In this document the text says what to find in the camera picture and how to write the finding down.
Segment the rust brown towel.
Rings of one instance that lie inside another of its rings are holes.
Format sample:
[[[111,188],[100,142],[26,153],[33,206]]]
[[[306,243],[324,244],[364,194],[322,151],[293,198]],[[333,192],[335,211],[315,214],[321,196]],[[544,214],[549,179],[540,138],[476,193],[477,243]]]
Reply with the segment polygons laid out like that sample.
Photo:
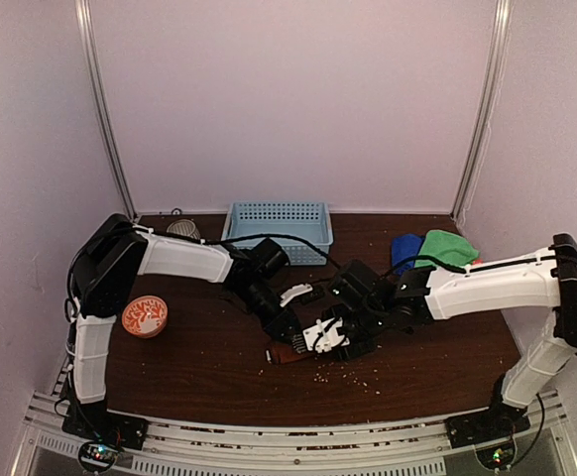
[[[272,365],[291,364],[314,357],[312,352],[298,353],[290,345],[276,341],[271,341],[265,349],[265,358]]]

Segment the light blue perforated basket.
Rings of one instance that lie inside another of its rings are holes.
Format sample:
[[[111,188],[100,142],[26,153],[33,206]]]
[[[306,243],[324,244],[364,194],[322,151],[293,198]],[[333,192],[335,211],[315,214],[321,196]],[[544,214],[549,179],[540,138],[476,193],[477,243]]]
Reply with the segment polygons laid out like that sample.
[[[333,244],[328,205],[316,201],[242,201],[231,204],[221,239],[259,234],[282,234],[302,238],[321,253],[299,241],[274,238],[288,254],[291,266],[325,266]]]

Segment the green towel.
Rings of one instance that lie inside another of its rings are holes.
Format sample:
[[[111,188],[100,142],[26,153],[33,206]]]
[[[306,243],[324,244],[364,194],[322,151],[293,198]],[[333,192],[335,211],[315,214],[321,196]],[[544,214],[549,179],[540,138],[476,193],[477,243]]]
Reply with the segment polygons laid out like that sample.
[[[417,255],[432,257],[457,267],[473,264],[480,258],[480,252],[465,238],[438,229],[425,234]]]

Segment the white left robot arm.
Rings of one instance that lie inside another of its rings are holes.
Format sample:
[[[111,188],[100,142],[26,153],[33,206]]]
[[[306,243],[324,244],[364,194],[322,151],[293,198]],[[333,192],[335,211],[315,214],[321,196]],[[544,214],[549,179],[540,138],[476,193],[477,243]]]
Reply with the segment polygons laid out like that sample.
[[[203,242],[135,225],[109,216],[75,254],[66,277],[74,333],[70,344],[72,391],[80,404],[76,425],[93,440],[107,438],[114,420],[97,404],[106,398],[106,364],[112,326],[123,312],[137,277],[173,276],[219,284],[256,315],[273,340],[290,344],[300,333],[289,304],[268,285],[289,261],[272,238],[253,249]]]

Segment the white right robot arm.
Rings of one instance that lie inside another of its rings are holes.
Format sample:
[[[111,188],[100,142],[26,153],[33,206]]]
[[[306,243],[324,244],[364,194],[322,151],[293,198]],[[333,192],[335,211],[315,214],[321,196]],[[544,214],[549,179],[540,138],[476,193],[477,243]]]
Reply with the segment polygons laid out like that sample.
[[[486,436],[502,436],[536,394],[577,353],[577,242],[556,234],[550,246],[487,264],[455,267],[436,259],[404,272],[396,282],[354,260],[329,287],[339,304],[324,312],[324,329],[343,346],[383,331],[409,329],[481,311],[542,307],[548,318],[525,356],[499,380],[479,419]]]

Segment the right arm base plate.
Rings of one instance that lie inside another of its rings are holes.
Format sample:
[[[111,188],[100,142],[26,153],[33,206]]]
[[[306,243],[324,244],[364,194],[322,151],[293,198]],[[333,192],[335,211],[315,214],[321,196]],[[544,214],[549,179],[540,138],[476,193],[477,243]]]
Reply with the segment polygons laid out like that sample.
[[[451,447],[460,448],[507,438],[516,432],[528,430],[530,421],[525,409],[507,407],[452,416],[445,421],[445,426]]]

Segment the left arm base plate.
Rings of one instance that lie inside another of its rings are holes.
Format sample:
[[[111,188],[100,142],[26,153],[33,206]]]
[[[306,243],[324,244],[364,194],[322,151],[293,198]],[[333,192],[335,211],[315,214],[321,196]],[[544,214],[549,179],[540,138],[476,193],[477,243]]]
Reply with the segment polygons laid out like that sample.
[[[84,416],[70,412],[61,424],[61,430],[83,439],[94,440],[122,449],[141,450],[149,423],[136,416],[105,412],[98,416]]]

